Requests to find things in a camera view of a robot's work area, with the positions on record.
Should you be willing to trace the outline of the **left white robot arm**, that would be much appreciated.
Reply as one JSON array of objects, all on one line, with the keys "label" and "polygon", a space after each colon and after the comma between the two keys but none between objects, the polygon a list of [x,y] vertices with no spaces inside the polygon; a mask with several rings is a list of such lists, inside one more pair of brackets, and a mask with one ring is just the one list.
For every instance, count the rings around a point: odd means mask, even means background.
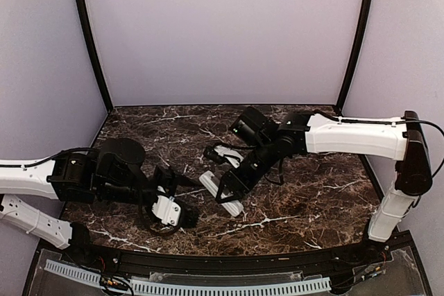
[{"label": "left white robot arm", "polygon": [[100,148],[71,148],[39,160],[1,161],[1,219],[27,234],[65,250],[83,265],[93,265],[97,249],[89,244],[89,230],[26,204],[21,195],[61,202],[94,201],[133,204],[147,230],[169,236],[194,228],[199,212],[177,199],[178,186],[195,186],[172,168],[155,168],[146,176],[143,146],[129,138],[107,139]]}]

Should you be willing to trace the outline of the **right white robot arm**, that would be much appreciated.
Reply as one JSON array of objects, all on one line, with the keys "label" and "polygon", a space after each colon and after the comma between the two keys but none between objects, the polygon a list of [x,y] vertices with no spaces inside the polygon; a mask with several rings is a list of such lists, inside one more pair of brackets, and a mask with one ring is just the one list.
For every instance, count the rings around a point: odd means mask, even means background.
[{"label": "right white robot arm", "polygon": [[250,153],[219,181],[216,201],[242,199],[278,162],[307,153],[350,153],[385,157],[396,162],[396,179],[370,219],[368,238],[354,258],[370,263],[381,252],[409,207],[431,189],[433,175],[422,121],[415,112],[389,119],[350,119],[316,113],[290,113],[281,123],[247,107],[230,131],[248,144]]}]

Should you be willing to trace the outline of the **white remote control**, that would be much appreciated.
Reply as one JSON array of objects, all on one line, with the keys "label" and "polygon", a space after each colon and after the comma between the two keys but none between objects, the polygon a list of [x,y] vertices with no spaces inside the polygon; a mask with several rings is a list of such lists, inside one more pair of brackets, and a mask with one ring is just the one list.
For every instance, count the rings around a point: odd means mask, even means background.
[{"label": "white remote control", "polygon": [[[199,177],[200,183],[211,193],[214,198],[218,197],[220,194],[220,199],[226,199],[233,196],[233,193],[226,188],[220,186],[220,180],[213,172],[206,171]],[[232,216],[239,216],[244,210],[244,206],[239,200],[231,200],[229,202],[224,202],[221,206]]]}]

